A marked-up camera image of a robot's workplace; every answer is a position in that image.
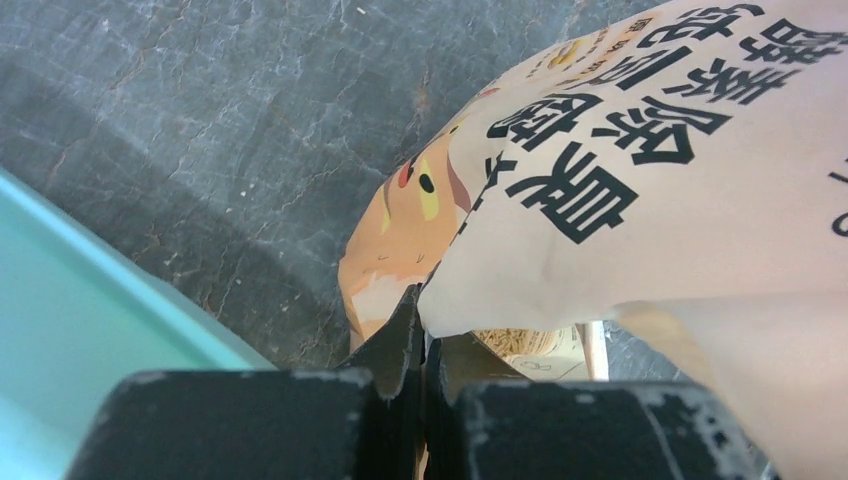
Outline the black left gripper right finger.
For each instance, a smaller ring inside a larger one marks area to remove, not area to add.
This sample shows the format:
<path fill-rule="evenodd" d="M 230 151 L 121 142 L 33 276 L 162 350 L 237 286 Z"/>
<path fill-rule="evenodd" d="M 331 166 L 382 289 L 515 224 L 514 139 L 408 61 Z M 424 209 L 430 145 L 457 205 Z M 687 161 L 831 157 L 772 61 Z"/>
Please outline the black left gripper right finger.
<path fill-rule="evenodd" d="M 706 389 L 537 382 L 471 335 L 426 360 L 431 479 L 758 479 L 749 441 Z"/>

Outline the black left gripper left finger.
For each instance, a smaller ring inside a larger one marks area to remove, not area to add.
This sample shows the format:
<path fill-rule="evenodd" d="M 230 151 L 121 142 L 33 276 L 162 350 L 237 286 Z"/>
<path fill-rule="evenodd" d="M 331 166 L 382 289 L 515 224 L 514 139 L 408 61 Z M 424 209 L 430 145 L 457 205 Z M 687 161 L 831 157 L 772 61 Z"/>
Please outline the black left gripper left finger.
<path fill-rule="evenodd" d="M 143 371 L 96 413 L 70 479 L 415 479 L 423 332 L 409 287 L 330 369 Z"/>

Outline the pink cat litter bag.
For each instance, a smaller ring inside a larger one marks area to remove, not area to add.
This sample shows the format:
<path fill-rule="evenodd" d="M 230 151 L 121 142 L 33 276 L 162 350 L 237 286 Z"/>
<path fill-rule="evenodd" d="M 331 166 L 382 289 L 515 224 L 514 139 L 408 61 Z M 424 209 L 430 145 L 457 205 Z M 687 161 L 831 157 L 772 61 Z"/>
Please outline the pink cat litter bag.
<path fill-rule="evenodd" d="M 361 346 L 611 320 L 786 479 L 847 475 L 847 5 L 671 1 L 551 46 L 376 191 L 339 263 Z"/>

